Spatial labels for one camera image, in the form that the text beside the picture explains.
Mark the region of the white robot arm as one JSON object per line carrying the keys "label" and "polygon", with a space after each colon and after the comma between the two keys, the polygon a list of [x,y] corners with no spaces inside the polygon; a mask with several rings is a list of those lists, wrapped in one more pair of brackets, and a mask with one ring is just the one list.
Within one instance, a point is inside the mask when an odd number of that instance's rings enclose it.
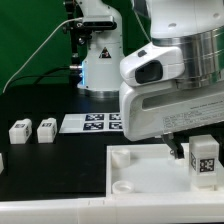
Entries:
{"label": "white robot arm", "polygon": [[119,13],[102,0],[78,0],[92,32],[80,89],[115,93],[123,132],[137,141],[162,137],[176,158],[177,132],[224,121],[224,0],[131,0],[150,19],[150,42],[122,51]]}

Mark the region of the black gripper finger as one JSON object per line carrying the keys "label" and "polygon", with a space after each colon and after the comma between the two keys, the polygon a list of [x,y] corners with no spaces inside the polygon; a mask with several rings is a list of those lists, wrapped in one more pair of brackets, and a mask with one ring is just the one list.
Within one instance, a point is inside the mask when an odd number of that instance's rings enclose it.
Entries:
{"label": "black gripper finger", "polygon": [[184,158],[184,149],[181,143],[175,138],[173,133],[164,134],[161,136],[163,142],[170,148],[170,154],[174,156],[175,159]]}

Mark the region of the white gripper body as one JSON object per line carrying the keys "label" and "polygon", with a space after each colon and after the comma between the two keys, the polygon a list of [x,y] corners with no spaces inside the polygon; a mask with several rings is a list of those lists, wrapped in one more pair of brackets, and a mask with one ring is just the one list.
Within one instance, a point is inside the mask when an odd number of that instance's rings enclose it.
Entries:
{"label": "white gripper body", "polygon": [[121,85],[123,132],[131,141],[224,121],[224,82],[177,90],[172,81],[130,87]]}

